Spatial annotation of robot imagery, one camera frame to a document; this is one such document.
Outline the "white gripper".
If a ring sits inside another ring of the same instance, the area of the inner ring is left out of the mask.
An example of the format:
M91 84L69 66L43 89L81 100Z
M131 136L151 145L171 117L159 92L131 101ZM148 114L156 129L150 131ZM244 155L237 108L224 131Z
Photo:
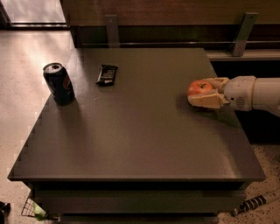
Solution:
M187 100L192 106L220 109L225 104L229 104L234 110L250 111L252 109L255 76L238 76L232 80L227 77L206 78L206 81L214 90L188 96Z

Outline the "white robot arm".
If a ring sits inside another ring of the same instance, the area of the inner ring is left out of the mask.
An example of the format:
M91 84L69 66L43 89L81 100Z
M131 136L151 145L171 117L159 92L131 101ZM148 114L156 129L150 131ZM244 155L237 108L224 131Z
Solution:
M257 109L280 116L280 78L207 78L192 82L186 95L194 107L220 109L229 105L234 110Z

